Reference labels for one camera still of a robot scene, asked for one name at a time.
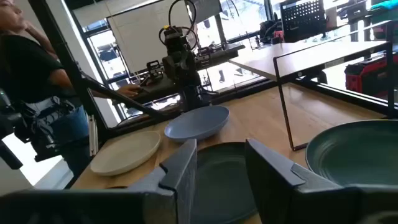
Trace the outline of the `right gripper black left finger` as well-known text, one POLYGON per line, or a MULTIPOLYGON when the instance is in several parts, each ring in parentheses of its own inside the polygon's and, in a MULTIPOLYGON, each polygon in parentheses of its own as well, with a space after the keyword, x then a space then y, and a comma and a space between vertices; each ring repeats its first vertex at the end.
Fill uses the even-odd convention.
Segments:
POLYGON ((127 189, 138 196, 134 223, 190 223, 197 171, 197 140, 185 141, 127 189))

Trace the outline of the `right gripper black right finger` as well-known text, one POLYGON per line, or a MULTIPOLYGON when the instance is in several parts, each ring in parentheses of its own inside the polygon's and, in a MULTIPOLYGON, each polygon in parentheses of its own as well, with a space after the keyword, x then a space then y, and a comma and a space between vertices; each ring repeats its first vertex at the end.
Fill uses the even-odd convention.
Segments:
POLYGON ((246 170, 263 223, 354 223, 358 194, 269 149, 245 142, 246 170))

